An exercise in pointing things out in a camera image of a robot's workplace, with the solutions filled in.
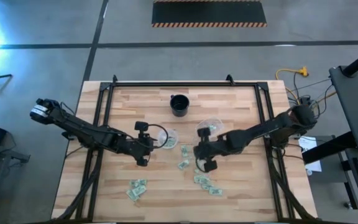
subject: dollar bill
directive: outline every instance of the dollar bill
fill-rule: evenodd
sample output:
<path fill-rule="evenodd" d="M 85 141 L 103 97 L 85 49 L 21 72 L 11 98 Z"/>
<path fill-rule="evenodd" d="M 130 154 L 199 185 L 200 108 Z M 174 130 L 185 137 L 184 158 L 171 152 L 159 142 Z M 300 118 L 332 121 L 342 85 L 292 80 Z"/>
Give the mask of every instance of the dollar bill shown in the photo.
<path fill-rule="evenodd" d="M 129 185 L 132 187 L 132 189 L 134 189 L 134 188 L 138 187 L 140 184 L 139 184 L 138 180 L 130 180 Z"/>
<path fill-rule="evenodd" d="M 208 178 L 201 178 L 200 179 L 200 184 L 207 184 L 209 185 L 210 184 L 210 180 Z"/>
<path fill-rule="evenodd" d="M 222 196 L 223 195 L 223 190 L 216 188 L 216 187 L 210 187 L 209 188 L 209 194 L 210 195 L 215 195 L 215 196 Z"/>
<path fill-rule="evenodd" d="M 215 127 L 215 125 L 209 125 L 209 130 L 211 130 L 211 131 L 213 131 L 213 130 L 215 130 L 217 127 Z"/>
<path fill-rule="evenodd" d="M 147 180 L 146 179 L 138 179 L 138 180 L 130 180 L 129 185 L 132 187 L 132 189 L 137 188 L 140 185 L 146 186 Z"/>
<path fill-rule="evenodd" d="M 184 168 L 189 166 L 190 161 L 188 159 L 185 159 L 184 161 L 182 161 L 181 163 L 178 164 L 178 168 L 180 170 L 183 170 Z"/>
<path fill-rule="evenodd" d="M 196 184 L 209 184 L 211 180 L 204 175 L 196 175 L 194 176 L 194 183 Z"/>
<path fill-rule="evenodd" d="M 127 190 L 127 195 L 133 202 L 136 202 L 139 199 L 138 196 L 134 195 L 131 189 Z"/>
<path fill-rule="evenodd" d="M 175 145 L 176 143 L 176 139 L 173 138 L 173 137 L 168 137 L 168 141 L 167 143 L 165 144 L 165 147 L 173 147 L 173 145 Z"/>
<path fill-rule="evenodd" d="M 132 192 L 135 196 L 140 196 L 142 193 L 146 192 L 146 186 L 140 185 L 135 189 L 132 189 Z"/>
<path fill-rule="evenodd" d="M 213 187 L 213 186 L 211 186 L 209 184 L 201 184 L 201 188 L 204 190 L 209 190 L 211 187 Z"/>
<path fill-rule="evenodd" d="M 139 180 L 137 180 L 137 181 L 138 181 L 138 183 L 139 183 L 140 185 L 146 186 L 146 184 L 147 184 L 147 180 L 146 180 L 146 179 L 139 179 Z"/>
<path fill-rule="evenodd" d="M 187 146 L 181 145 L 180 150 L 181 150 L 181 156 L 183 158 L 186 158 L 189 156 L 188 151 L 187 151 Z"/>

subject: wooden table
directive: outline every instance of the wooden table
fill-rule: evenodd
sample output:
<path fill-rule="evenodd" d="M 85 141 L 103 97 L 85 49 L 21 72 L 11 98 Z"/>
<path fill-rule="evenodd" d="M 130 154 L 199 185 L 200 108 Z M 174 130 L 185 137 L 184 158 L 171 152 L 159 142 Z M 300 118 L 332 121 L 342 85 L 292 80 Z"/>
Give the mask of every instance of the wooden table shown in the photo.
<path fill-rule="evenodd" d="M 78 103 L 77 116 L 92 123 L 100 82 L 85 82 Z M 274 114 L 288 109 L 282 81 L 268 81 Z M 170 95 L 184 94 L 190 99 L 185 117 L 172 115 Z M 106 98 L 103 101 L 103 118 Z M 147 167 L 138 167 L 131 156 L 104 152 L 94 222 L 252 222 L 277 221 L 262 139 L 256 139 L 240 155 L 216 157 L 218 169 L 210 172 L 216 187 L 224 190 L 222 197 L 209 195 L 193 182 L 195 163 L 184 171 L 177 164 L 180 145 L 198 141 L 196 125 L 215 116 L 224 123 L 224 131 L 247 129 L 259 124 L 254 89 L 251 87 L 125 87 L 115 88 L 109 125 L 133 136 L 136 121 L 161 124 L 176 129 L 179 144 L 174 149 L 156 149 Z M 150 127 L 154 138 L 160 130 Z M 71 142 L 67 153 L 76 149 Z M 287 147 L 287 155 L 301 156 L 298 147 Z M 66 159 L 60 179 L 52 217 L 63 213 L 78 193 L 83 175 L 86 149 Z M 303 161 L 285 157 L 290 188 L 309 213 L 316 209 Z M 147 179 L 147 191 L 136 203 L 126 195 L 129 180 Z M 280 190 L 284 214 L 284 196 Z M 85 202 L 84 216 L 88 210 Z"/>

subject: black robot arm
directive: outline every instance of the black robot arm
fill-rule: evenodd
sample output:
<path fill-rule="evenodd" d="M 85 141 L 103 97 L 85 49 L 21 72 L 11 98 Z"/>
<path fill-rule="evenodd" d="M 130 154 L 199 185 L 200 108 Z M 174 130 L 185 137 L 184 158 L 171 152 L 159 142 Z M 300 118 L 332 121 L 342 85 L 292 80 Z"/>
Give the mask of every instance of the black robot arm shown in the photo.
<path fill-rule="evenodd" d="M 304 135 L 316 123 L 314 113 L 309 106 L 300 105 L 249 129 L 220 134 L 217 141 L 209 141 L 211 135 L 209 128 L 202 128 L 197 130 L 201 141 L 194 147 L 196 162 L 205 160 L 204 171 L 209 172 L 218 167 L 216 161 L 212 161 L 217 155 L 240 154 L 252 140 L 266 135 L 269 135 L 273 147 L 284 147 L 291 135 Z"/>
<path fill-rule="evenodd" d="M 61 127 L 65 130 L 63 136 L 76 136 L 84 147 L 104 148 L 117 154 L 132 156 L 138 166 L 147 166 L 147 159 L 144 159 L 144 156 L 149 156 L 155 148 L 154 139 L 144 133 L 149 128 L 149 124 L 145 122 L 135 123 L 135 130 L 139 131 L 139 135 L 138 138 L 132 138 L 109 126 L 93 126 L 67 113 L 57 101 L 49 99 L 38 99 L 30 112 L 30 117 L 41 124 L 55 124 Z"/>

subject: black cup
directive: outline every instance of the black cup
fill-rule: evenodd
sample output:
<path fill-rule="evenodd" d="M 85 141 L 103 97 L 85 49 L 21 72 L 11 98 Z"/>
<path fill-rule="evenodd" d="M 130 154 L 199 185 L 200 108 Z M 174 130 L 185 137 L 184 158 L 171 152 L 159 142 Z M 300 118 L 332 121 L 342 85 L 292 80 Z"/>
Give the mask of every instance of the black cup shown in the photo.
<path fill-rule="evenodd" d="M 187 114 L 189 99 L 184 95 L 171 95 L 171 109 L 175 116 L 181 117 Z"/>

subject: black and yellow striped mat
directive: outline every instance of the black and yellow striped mat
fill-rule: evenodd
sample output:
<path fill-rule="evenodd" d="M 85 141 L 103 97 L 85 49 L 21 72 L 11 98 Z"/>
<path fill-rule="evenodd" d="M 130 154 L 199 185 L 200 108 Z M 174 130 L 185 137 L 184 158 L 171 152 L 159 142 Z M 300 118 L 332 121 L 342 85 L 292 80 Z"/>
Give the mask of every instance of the black and yellow striped mat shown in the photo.
<path fill-rule="evenodd" d="M 155 0 L 152 27 L 266 27 L 259 0 Z"/>

